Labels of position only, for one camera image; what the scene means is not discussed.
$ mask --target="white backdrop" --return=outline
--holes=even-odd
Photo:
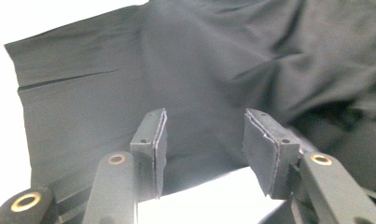
[[[146,1],[0,1],[0,205],[29,188],[30,164],[12,61],[3,45]],[[139,205],[139,223],[257,223],[280,202],[264,198],[243,169],[159,201]]]

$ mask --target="black fabric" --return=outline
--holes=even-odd
[[[156,0],[6,48],[32,184],[59,199],[88,186],[103,155],[128,150],[160,107],[165,194],[247,165],[246,108],[294,125],[376,190],[376,156],[365,157],[376,146],[348,140],[363,123],[376,133],[376,1]]]

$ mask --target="white surface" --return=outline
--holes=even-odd
[[[59,26],[146,1],[0,1],[0,205],[29,188],[31,168],[12,61],[3,45]],[[279,202],[265,199],[254,174],[243,169],[141,203],[139,223],[256,223]]]

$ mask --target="dark gray cloth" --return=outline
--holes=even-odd
[[[376,190],[376,1],[156,0],[6,48],[32,184],[58,198],[89,185],[103,155],[129,150],[161,107],[165,194],[247,165],[246,108],[294,126]]]

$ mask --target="bolt hole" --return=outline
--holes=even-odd
[[[373,224],[371,221],[363,218],[363,217],[355,217],[354,223],[356,224]]]
[[[13,212],[22,212],[34,207],[40,201],[40,194],[32,192],[22,195],[10,207]]]
[[[328,157],[322,156],[322,155],[313,155],[311,157],[312,161],[315,163],[318,163],[320,165],[331,165],[332,160]]]
[[[122,162],[124,162],[126,158],[123,155],[114,155],[111,158],[109,158],[108,162],[112,165],[117,165]]]
[[[35,200],[35,197],[29,197],[26,199],[23,199],[17,203],[18,206],[25,206],[27,204],[32,203]]]

